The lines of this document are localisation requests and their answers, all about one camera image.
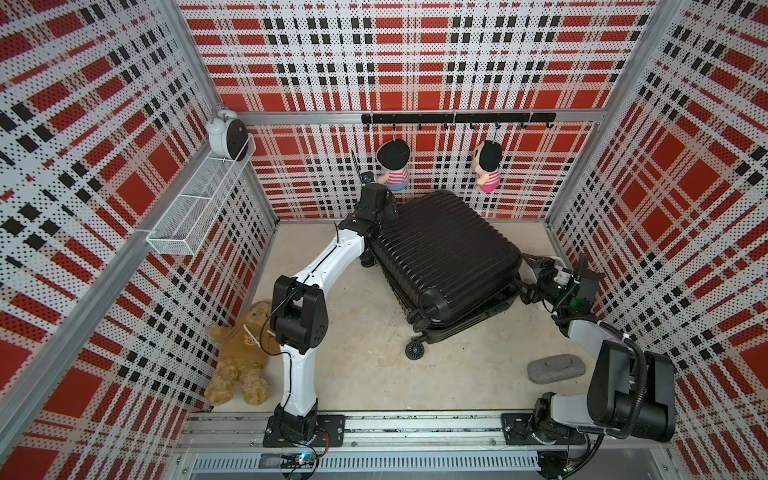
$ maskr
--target plush doll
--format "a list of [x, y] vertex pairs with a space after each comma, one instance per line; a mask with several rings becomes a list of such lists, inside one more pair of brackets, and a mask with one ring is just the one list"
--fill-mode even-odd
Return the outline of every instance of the plush doll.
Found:
[[472, 155], [472, 170], [478, 175], [480, 190], [490, 194], [502, 182], [498, 165], [502, 161], [502, 146], [494, 141], [480, 143]]
[[[243, 400], [249, 405], [259, 405], [270, 395], [270, 386], [262, 375], [269, 356], [253, 339], [262, 332], [261, 326], [266, 322], [270, 308], [269, 302], [254, 303], [237, 317], [234, 327], [212, 326], [208, 330], [210, 338], [220, 344], [219, 364], [205, 390], [205, 398], [211, 405], [229, 402], [237, 380], [243, 387]], [[266, 331], [268, 328], [261, 333], [261, 344], [267, 352], [275, 354], [280, 347]]]
[[386, 185], [389, 191], [399, 192], [408, 186], [408, 159], [411, 149], [408, 144], [396, 138], [390, 140], [376, 152], [376, 160], [384, 167], [384, 174], [376, 179], [376, 183]]

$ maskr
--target striped shirt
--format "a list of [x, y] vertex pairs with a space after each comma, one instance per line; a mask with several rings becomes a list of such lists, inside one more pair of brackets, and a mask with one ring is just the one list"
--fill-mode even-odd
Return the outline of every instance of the striped shirt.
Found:
[[495, 170], [488, 174], [488, 181], [483, 185], [480, 185], [480, 190], [490, 194], [493, 190], [496, 189], [496, 187], [498, 187], [501, 182], [502, 174], [498, 170]]
[[390, 171], [389, 176], [386, 178], [388, 185], [402, 184], [408, 181], [408, 168], [404, 167], [402, 170]]

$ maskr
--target mounting plate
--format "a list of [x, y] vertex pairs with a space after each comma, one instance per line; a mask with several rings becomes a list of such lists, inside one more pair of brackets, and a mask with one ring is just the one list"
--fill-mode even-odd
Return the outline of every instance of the mounting plate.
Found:
[[[264, 431], [264, 440], [261, 445], [265, 448], [281, 449], [285, 447], [295, 446], [293, 443], [288, 442], [283, 438], [280, 432], [274, 428], [275, 416], [272, 415], [269, 421], [266, 423], [266, 430]], [[344, 423], [346, 417], [344, 415], [318, 415], [317, 426], [328, 432], [330, 447], [340, 447], [344, 443]], [[309, 443], [312, 447], [325, 448], [325, 437], [318, 434]]]
[[[504, 440], [507, 445], [541, 445], [528, 432], [528, 422], [530, 420], [530, 413], [502, 413], [502, 432], [504, 432]], [[584, 437], [574, 432], [567, 441], [558, 440], [554, 444], [583, 445], [584, 443], [586, 443]]]

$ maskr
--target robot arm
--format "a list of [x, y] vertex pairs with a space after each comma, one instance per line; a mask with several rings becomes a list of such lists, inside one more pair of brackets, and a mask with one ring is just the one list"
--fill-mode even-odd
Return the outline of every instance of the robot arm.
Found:
[[274, 286], [270, 317], [283, 359], [283, 399], [275, 408], [276, 427], [290, 442], [310, 442], [317, 430], [315, 353], [328, 330], [325, 295], [351, 262], [371, 255], [366, 244], [396, 215], [395, 201], [383, 185], [362, 187], [355, 212], [340, 225], [325, 250], [294, 277]]
[[557, 257], [523, 255], [518, 284], [524, 303], [541, 303], [566, 337], [596, 360], [588, 393], [544, 394], [534, 408], [532, 435], [553, 444], [573, 430], [659, 442], [674, 433], [674, 367], [659, 353], [644, 352], [629, 335], [591, 314], [603, 275], [575, 271]]

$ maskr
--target white wire basket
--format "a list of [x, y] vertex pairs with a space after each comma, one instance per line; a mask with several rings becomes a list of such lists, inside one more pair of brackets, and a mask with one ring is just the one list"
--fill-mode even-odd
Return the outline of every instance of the white wire basket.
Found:
[[243, 146], [241, 161], [211, 152], [165, 211], [147, 241], [163, 255], [194, 255], [200, 250], [227, 197], [256, 150], [253, 135]]

